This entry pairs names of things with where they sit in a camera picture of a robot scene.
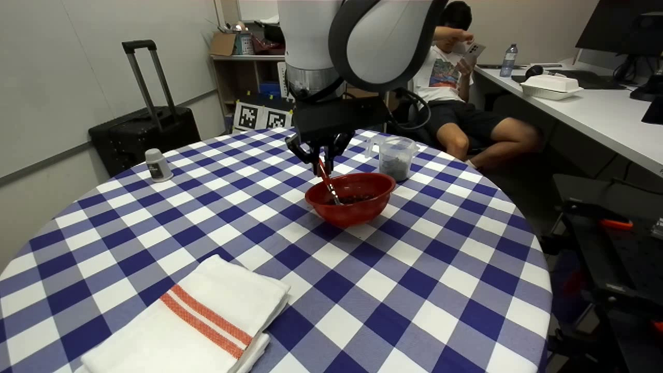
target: blue checkered tablecloth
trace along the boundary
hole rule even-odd
[[[0,372],[73,372],[210,256],[291,286],[255,372],[537,372],[552,288],[514,203],[421,147],[381,218],[335,231],[304,203],[317,182],[284,145],[244,132],[168,153],[56,215],[0,278]],[[373,173],[358,132],[335,173]]]

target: white desk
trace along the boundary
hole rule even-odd
[[[579,98],[550,101],[525,98],[521,86],[497,68],[476,68],[497,88],[566,122],[645,170],[663,176],[663,127],[645,124],[648,101],[630,100],[627,90],[585,90]]]

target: black suitcase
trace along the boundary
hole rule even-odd
[[[131,62],[133,74],[136,76],[148,109],[90,128],[92,144],[97,150],[109,176],[115,176],[131,167],[141,164],[146,160],[146,151],[151,147],[170,151],[201,140],[190,109],[171,104],[168,82],[158,57],[158,45],[151,39],[138,39],[124,41],[123,47]],[[141,47],[148,47],[151,54],[168,105],[156,109],[150,98],[146,78],[134,58],[134,49]]]

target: folded towel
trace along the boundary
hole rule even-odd
[[[270,344],[264,329],[287,304],[286,292],[273,278],[212,258],[82,354],[80,373],[249,372]]]

